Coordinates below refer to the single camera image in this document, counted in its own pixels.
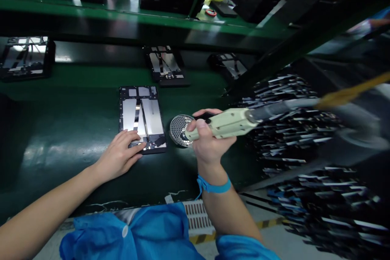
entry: red tool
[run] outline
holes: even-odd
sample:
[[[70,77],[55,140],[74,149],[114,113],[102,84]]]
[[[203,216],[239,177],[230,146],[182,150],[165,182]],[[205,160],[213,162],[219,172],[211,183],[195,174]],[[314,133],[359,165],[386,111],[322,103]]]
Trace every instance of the red tool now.
[[[217,13],[214,10],[210,9],[210,8],[206,9],[206,14],[211,16],[211,17],[215,17],[217,15]]]

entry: white vent grille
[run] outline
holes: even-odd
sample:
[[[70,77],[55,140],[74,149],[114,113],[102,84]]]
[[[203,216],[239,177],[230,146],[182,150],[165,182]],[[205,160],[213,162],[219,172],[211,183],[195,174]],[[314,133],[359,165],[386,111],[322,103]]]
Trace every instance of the white vent grille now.
[[[203,200],[183,202],[189,225],[189,235],[212,234],[215,229],[207,215]]]

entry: green workbench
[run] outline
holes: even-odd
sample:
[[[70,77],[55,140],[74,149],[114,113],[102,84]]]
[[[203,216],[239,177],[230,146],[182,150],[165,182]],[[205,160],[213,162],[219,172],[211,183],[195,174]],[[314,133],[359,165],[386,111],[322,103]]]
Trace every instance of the green workbench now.
[[[215,18],[139,8],[139,0],[0,0],[2,36],[47,35],[56,40],[263,53],[293,35],[275,19],[258,28],[242,18]]]
[[[191,148],[169,139],[170,120],[201,108],[228,108],[226,83],[210,71],[210,53],[182,52],[187,88],[158,88],[167,152],[144,155],[125,175],[98,188],[75,212],[118,210],[196,198],[196,159]],[[52,77],[0,83],[16,101],[0,149],[0,222],[93,164],[119,129],[119,86],[155,85],[140,48],[57,42]],[[258,182],[261,166],[244,138],[223,157],[236,188]]]

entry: yellow cable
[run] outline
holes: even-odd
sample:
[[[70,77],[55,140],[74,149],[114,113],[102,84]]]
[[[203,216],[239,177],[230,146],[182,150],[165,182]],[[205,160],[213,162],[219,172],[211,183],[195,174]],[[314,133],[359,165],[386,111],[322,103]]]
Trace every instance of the yellow cable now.
[[[328,93],[327,95],[323,96],[323,98],[314,108],[318,110],[326,110],[329,108],[334,108],[336,106],[347,104],[353,99],[357,98],[362,92],[372,89],[373,87],[389,80],[390,71],[354,87],[342,89],[334,93]]]

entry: person's right hand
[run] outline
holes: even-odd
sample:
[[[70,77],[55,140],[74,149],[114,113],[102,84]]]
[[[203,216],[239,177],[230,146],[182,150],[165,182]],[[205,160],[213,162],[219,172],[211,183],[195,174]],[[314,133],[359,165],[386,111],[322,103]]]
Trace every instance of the person's right hand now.
[[[193,113],[194,117],[200,116],[205,112],[219,114],[222,111],[218,109],[203,109]],[[187,126],[187,131],[198,129],[199,139],[193,142],[193,148],[199,163],[219,164],[221,157],[236,142],[237,137],[228,137],[217,139],[213,137],[211,129],[203,119],[192,121]]]

